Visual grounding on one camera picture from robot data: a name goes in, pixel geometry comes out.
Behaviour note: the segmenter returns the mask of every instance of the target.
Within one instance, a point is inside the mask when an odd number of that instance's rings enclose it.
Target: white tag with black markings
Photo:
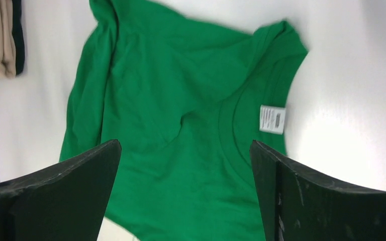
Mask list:
[[[262,105],[260,108],[260,131],[283,134],[286,109]]]

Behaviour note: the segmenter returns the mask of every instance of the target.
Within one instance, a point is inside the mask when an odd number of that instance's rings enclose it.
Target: green t-shirt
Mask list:
[[[285,105],[307,54],[297,33],[244,34],[145,0],[90,5],[61,160],[121,142],[106,216],[141,241],[265,240],[249,146],[284,152],[259,112]]]

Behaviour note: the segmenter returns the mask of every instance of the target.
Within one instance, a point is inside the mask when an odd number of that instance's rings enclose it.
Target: beige garment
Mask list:
[[[0,0],[0,78],[16,75],[16,47],[12,30],[13,2]]]

